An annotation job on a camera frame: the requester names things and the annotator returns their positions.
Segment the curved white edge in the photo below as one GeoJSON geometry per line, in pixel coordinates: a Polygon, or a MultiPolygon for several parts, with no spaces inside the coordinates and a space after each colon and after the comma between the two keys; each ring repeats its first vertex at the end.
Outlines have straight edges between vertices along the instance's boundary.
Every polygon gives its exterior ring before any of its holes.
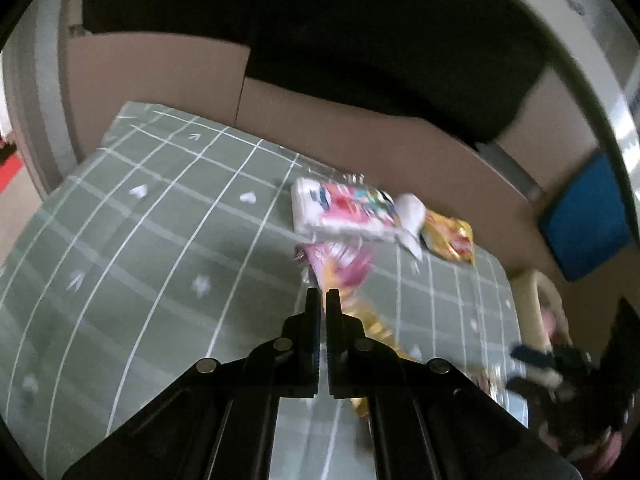
{"type": "MultiPolygon", "coordinates": [[[[569,8],[565,0],[520,1],[526,4],[530,12],[564,48],[604,111],[609,131],[603,132],[602,128],[594,125],[592,127],[599,137],[598,140],[602,140],[603,135],[613,136],[620,150],[620,157],[612,162],[613,165],[620,161],[624,164],[635,206],[633,215],[636,224],[631,227],[637,234],[640,231],[640,144],[623,89],[587,25],[575,11],[569,8]]],[[[621,191],[623,194],[628,192],[625,189],[621,191]]]]}

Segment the green tablecloth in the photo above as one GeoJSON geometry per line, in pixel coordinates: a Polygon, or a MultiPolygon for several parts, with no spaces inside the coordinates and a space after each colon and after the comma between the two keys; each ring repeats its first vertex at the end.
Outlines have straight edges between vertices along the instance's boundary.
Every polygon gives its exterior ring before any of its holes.
{"type": "MultiPolygon", "coordinates": [[[[246,356],[301,307],[289,186],[335,170],[162,105],[128,103],[47,198],[0,277],[0,410],[33,465],[66,468],[204,355],[246,356]]],[[[520,340],[504,270],[374,245],[363,294],[423,360],[499,364],[520,340]]],[[[283,399],[274,480],[374,478],[348,402],[283,399]]],[[[526,404],[506,407],[526,424],[526,404]]]]}

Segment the screw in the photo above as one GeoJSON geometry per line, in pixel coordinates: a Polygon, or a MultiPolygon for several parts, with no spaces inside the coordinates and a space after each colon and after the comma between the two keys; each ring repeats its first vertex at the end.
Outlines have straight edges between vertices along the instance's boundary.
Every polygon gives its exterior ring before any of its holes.
{"type": "Polygon", "coordinates": [[[287,337],[279,337],[273,343],[273,347],[278,352],[286,352],[287,350],[291,350],[292,346],[293,346],[293,341],[287,337]]]}
{"type": "Polygon", "coordinates": [[[449,364],[449,361],[435,358],[429,361],[429,368],[435,374],[446,374],[449,370],[451,370],[451,365],[449,364]]]}
{"type": "Polygon", "coordinates": [[[210,374],[218,366],[218,362],[212,357],[203,357],[196,363],[196,370],[201,374],[210,374]]]}
{"type": "Polygon", "coordinates": [[[360,339],[356,339],[354,346],[356,347],[356,350],[369,352],[373,348],[373,341],[368,337],[362,337],[360,339]]]}

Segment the table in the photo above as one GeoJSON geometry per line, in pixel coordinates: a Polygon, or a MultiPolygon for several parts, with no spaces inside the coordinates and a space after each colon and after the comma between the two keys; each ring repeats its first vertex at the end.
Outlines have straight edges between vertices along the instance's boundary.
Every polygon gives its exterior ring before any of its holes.
{"type": "MultiPolygon", "coordinates": [[[[279,335],[306,285],[289,187],[335,170],[245,132],[127,103],[100,149],[47,198],[0,277],[0,410],[48,479],[204,355],[279,335]]],[[[500,364],[520,332],[500,263],[477,268],[374,245],[362,293],[423,360],[500,364]]],[[[526,404],[507,409],[526,424],[526,404]]],[[[283,399],[273,480],[374,478],[366,425],[326,387],[283,399]]]]}

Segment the red object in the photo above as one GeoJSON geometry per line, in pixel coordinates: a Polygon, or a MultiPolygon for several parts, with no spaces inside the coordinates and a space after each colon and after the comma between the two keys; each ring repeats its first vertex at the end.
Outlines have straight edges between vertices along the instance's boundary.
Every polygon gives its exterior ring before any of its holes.
{"type": "Polygon", "coordinates": [[[12,178],[22,167],[22,161],[17,155],[10,156],[2,166],[0,166],[0,193],[9,185],[12,178]]]}

